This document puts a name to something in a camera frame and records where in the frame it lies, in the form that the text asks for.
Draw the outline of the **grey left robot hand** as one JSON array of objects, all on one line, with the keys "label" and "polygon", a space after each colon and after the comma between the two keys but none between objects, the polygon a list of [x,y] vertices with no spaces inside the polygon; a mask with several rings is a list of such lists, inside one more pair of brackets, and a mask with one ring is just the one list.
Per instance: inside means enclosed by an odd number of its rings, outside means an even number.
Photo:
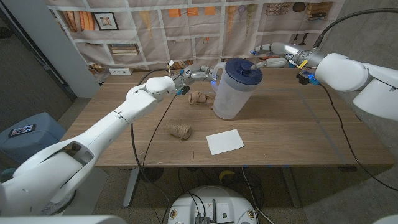
[{"label": "grey left robot hand", "polygon": [[180,88],[183,86],[189,86],[195,81],[216,81],[218,78],[217,74],[213,74],[214,69],[199,65],[192,64],[185,67],[182,73],[178,76],[177,80],[180,82],[176,87]]}]

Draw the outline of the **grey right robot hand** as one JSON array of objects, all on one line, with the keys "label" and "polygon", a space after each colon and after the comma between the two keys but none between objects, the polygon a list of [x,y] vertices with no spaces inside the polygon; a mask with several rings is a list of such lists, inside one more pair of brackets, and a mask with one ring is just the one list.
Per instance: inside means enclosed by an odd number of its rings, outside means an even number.
[{"label": "grey right robot hand", "polygon": [[289,61],[294,61],[299,53],[302,52],[304,48],[299,47],[294,44],[285,44],[282,42],[274,42],[272,44],[264,44],[258,47],[255,47],[254,50],[251,51],[253,55],[261,55],[267,52],[271,52],[275,55],[278,55],[279,58],[269,58],[265,61],[254,64],[250,67],[251,70],[257,70],[262,67],[271,67],[271,68],[282,68]]}]

